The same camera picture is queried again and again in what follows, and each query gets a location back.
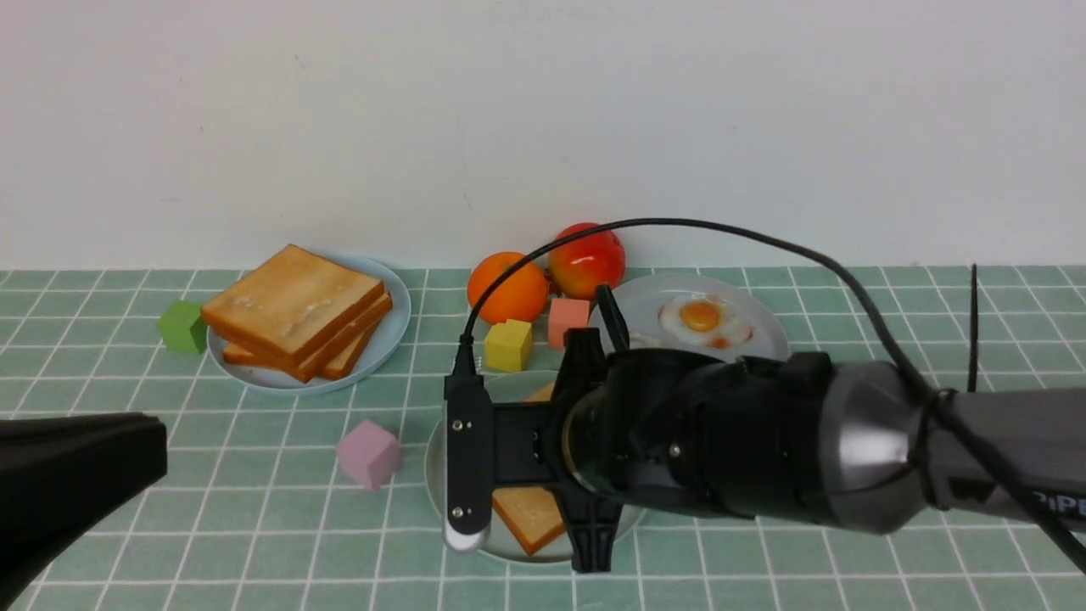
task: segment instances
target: pink cube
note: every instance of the pink cube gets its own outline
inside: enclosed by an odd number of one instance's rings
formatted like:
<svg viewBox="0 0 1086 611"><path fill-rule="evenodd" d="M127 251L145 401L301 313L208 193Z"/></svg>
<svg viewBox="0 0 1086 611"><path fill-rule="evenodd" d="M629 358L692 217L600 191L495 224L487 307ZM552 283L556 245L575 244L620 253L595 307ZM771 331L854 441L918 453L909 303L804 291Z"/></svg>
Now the pink cube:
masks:
<svg viewBox="0 0 1086 611"><path fill-rule="evenodd" d="M343 472L368 491L388 484L401 464L396 437L368 420L340 440L336 454Z"/></svg>
<svg viewBox="0 0 1086 611"><path fill-rule="evenodd" d="M555 297L551 300L551 317L547 320L546 343L555 351L566 348L566 332L589 327L592 303L583 298Z"/></svg>

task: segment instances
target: orange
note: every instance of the orange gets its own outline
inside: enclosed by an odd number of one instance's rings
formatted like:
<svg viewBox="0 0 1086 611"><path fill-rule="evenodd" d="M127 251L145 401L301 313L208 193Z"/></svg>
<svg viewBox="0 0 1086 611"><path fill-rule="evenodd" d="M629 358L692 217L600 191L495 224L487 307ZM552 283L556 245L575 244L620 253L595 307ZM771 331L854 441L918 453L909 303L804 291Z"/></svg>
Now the orange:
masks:
<svg viewBox="0 0 1086 611"><path fill-rule="evenodd" d="M468 277L468 303L475 304L497 276L519 260L519 252L498 252L482 259ZM517 269L497 287L483 305L479 317L492 326L513 319L530 323L546 309L550 284L543 269L534 262Z"/></svg>

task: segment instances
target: white wall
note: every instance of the white wall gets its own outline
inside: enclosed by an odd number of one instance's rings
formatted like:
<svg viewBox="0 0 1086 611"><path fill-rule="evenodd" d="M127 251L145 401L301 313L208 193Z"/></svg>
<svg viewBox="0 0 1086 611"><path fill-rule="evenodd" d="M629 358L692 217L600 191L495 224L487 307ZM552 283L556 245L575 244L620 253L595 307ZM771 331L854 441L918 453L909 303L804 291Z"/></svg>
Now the white wall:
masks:
<svg viewBox="0 0 1086 611"><path fill-rule="evenodd" d="M1084 24L1082 0L4 0L0 267L286 241L468 265L661 214L846 262L1086 262Z"/></svg>

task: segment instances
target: yellow cube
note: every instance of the yellow cube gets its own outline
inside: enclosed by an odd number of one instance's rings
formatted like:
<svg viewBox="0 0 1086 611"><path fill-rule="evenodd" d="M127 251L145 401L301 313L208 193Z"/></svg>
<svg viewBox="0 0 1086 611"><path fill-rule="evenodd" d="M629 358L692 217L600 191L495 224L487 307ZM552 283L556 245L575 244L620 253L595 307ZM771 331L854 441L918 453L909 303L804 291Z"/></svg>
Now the yellow cube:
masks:
<svg viewBox="0 0 1086 611"><path fill-rule="evenodd" d="M482 342L484 365L497 371L525 371L532 356L532 326L508 320L490 328Z"/></svg>

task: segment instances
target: table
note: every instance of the table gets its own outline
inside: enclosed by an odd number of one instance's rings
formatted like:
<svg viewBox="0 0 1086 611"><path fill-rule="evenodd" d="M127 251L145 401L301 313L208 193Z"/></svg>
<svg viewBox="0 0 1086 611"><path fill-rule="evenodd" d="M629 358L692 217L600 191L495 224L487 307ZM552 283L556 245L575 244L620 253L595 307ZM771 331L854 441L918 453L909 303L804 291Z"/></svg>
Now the table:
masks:
<svg viewBox="0 0 1086 611"><path fill-rule="evenodd" d="M675 269L630 269L629 277ZM681 269L749 289L794 349L884 355L855 301L815 267ZM925 512L891 537L772 520L649 513L614 572L510 567L442 543L422 484L467 269L400 270L416 316L358 385L300 400L247 392L205 356L160 346L156 317L236 269L0 271L0 418L138 410L169 429L171 473L73 545L16 603L102 609L1081 609L1084 580L1035 527ZM964 389L969 272L859 267L906 353ZM1086 266L983 267L982 390L1086 385ZM560 355L536 336L532 369ZM399 435L391 487L358 491L334 444L369 419Z"/></svg>

